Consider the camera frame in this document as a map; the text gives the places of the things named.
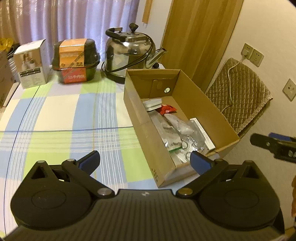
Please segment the person right hand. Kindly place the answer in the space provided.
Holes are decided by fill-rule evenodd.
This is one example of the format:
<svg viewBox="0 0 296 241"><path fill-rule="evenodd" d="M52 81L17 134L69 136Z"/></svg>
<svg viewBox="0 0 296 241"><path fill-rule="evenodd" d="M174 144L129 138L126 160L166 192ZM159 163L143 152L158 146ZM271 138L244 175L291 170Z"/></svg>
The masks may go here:
<svg viewBox="0 0 296 241"><path fill-rule="evenodd" d="M291 209L291 215L292 217L296 216L296 176L293 178L292 181L292 209Z"/></svg>

